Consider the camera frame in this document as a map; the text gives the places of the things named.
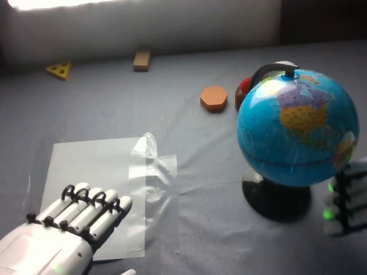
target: yellow triangle block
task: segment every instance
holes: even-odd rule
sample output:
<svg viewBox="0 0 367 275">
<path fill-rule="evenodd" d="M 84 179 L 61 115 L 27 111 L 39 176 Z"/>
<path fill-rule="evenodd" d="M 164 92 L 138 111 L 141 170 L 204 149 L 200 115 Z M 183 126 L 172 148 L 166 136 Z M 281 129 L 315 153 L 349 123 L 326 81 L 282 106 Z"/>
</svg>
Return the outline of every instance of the yellow triangle block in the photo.
<svg viewBox="0 0 367 275">
<path fill-rule="evenodd" d="M 68 79 L 71 62 L 63 62 L 46 68 L 46 71 L 62 80 Z"/>
</svg>

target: blue ocean on globe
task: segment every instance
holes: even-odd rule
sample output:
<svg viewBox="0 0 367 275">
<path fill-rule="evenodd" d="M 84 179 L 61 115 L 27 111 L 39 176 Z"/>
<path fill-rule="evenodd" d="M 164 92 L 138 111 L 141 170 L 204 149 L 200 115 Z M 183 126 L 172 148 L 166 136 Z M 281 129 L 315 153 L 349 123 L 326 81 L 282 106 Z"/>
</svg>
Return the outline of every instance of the blue ocean on globe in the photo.
<svg viewBox="0 0 367 275">
<path fill-rule="evenodd" d="M 258 83 L 243 101 L 237 138 L 248 164 L 288 186 L 334 176 L 352 157 L 360 133 L 348 93 L 324 74 L 297 69 Z"/>
</svg>

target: white robotic hand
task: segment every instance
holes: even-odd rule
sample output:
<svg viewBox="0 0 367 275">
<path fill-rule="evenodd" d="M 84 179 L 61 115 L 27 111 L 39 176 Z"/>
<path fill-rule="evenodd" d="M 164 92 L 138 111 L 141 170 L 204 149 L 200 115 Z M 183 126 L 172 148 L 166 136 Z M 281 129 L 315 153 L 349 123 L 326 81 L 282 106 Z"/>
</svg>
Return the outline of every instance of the white robotic hand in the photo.
<svg viewBox="0 0 367 275">
<path fill-rule="evenodd" d="M 329 183 L 325 233 L 339 237 L 367 228 L 367 158 L 351 162 Z"/>
<path fill-rule="evenodd" d="M 69 185 L 61 198 L 0 241 L 0 274 L 82 275 L 132 206 L 115 190 Z"/>
</svg>

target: gray tablecloth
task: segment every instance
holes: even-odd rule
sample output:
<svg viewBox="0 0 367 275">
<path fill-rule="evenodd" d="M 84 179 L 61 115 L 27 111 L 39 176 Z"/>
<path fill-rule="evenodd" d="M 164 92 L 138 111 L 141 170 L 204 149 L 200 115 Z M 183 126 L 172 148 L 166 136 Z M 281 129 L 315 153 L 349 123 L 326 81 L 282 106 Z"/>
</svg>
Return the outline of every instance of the gray tablecloth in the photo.
<svg viewBox="0 0 367 275">
<path fill-rule="evenodd" d="M 147 204 L 147 218 L 155 223 L 146 232 L 144 258 L 95 265 L 91 274 L 130 268 L 139 275 L 366 274 L 363 233 L 323 235 L 324 184 L 312 187 L 311 209 L 298 222 L 268 221 L 250 208 L 241 192 L 247 164 L 236 141 L 234 108 L 245 76 L 268 62 L 293 61 L 349 91 L 361 124 L 354 158 L 365 156 L 366 49 L 367 41 L 355 41 L 164 56 L 153 59 L 148 73 L 134 73 L 126 60 L 74 66 L 66 82 L 44 71 L 0 80 L 0 237 L 25 220 L 29 179 L 34 207 L 40 206 L 54 143 L 149 131 L 158 155 L 177 155 L 170 200 Z M 229 93 L 221 114 L 200 106 L 208 85 Z"/>
</svg>

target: orange hexagon block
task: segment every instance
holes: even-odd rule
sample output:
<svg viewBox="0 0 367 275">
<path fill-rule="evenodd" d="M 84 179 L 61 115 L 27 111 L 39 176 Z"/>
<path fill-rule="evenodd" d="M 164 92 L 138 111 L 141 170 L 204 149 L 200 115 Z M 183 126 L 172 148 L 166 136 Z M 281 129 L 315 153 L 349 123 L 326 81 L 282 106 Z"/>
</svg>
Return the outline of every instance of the orange hexagon block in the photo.
<svg viewBox="0 0 367 275">
<path fill-rule="evenodd" d="M 221 112 L 227 105 L 227 92 L 221 86 L 206 87 L 200 96 L 200 103 L 209 112 Z"/>
</svg>

